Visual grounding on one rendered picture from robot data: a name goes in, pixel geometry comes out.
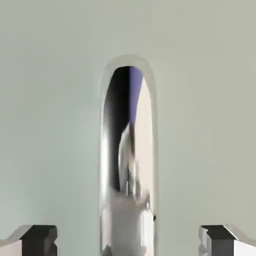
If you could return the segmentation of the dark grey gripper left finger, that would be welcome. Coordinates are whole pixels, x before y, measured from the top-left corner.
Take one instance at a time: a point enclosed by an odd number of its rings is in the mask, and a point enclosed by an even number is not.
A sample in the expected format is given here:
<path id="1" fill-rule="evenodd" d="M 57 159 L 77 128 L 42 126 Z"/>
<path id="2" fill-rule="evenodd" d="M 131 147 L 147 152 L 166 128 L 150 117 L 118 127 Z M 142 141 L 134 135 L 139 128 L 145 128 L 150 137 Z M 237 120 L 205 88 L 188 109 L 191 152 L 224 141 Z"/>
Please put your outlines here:
<path id="1" fill-rule="evenodd" d="M 55 225 L 25 224 L 0 239 L 0 256 L 58 256 Z"/>

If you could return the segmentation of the pale grey-green drawer front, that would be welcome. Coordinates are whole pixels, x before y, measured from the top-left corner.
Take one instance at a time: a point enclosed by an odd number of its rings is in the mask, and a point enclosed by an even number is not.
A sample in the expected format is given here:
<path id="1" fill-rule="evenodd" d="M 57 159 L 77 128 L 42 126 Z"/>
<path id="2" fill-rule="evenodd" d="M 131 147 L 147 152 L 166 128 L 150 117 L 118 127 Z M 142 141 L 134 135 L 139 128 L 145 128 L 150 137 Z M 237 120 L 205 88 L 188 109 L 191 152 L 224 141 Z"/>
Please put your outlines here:
<path id="1" fill-rule="evenodd" d="M 158 255 L 198 256 L 199 226 L 256 240 L 256 0 L 0 0 L 0 238 L 58 229 L 99 256 L 108 64 L 153 74 Z"/>

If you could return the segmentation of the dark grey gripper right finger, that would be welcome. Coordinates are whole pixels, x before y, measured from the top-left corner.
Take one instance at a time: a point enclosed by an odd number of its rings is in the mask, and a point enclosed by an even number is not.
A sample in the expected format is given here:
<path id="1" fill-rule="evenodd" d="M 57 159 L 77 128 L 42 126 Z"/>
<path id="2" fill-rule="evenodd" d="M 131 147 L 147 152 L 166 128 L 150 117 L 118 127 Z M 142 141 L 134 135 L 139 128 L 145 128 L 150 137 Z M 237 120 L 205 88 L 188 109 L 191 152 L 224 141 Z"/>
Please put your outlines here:
<path id="1" fill-rule="evenodd" d="M 199 226 L 198 256 L 256 256 L 256 239 L 231 224 Z"/>

